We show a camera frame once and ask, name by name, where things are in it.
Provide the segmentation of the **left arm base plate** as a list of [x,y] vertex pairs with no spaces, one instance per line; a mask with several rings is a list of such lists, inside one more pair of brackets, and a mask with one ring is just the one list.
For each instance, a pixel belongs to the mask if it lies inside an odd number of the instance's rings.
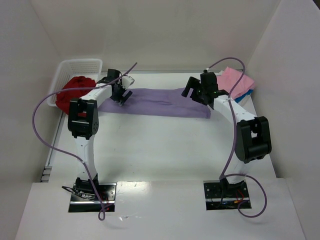
[[[116,189],[116,183],[102,183],[97,189],[106,212],[115,211]],[[69,213],[98,213],[101,210],[100,201],[93,190],[79,190],[74,185],[69,191]]]

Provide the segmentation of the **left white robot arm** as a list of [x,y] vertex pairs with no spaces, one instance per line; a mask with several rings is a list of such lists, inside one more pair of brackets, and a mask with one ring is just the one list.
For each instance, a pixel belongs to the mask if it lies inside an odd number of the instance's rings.
[[133,94],[129,87],[135,80],[120,71],[109,69],[107,76],[84,96],[74,98],[69,104],[68,130],[74,137],[77,156],[80,158],[74,192],[78,195],[96,196],[99,190],[98,172],[94,160],[94,139],[99,129],[98,108],[111,99],[120,106]]

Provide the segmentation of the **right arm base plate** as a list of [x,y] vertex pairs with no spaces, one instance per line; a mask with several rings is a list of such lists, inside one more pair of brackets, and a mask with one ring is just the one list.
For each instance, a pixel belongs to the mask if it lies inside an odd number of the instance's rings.
[[204,181],[204,196],[207,211],[251,209],[247,183],[243,180],[223,186],[219,181]]

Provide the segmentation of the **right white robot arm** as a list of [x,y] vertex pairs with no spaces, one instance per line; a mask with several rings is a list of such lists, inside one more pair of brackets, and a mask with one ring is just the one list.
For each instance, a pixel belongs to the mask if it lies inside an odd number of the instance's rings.
[[181,94],[220,113],[233,124],[233,142],[228,160],[219,176],[224,191],[239,185],[250,171],[251,162],[263,159],[272,150],[268,119],[257,117],[218,89],[217,76],[204,71],[200,79],[190,77]]

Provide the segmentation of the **purple t shirt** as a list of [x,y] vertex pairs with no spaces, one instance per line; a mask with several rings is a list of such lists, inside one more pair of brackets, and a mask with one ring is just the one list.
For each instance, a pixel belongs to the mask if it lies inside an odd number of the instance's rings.
[[98,110],[104,113],[131,114],[177,118],[210,119],[211,111],[191,98],[181,96],[182,88],[134,88],[132,95],[120,106],[110,98]]

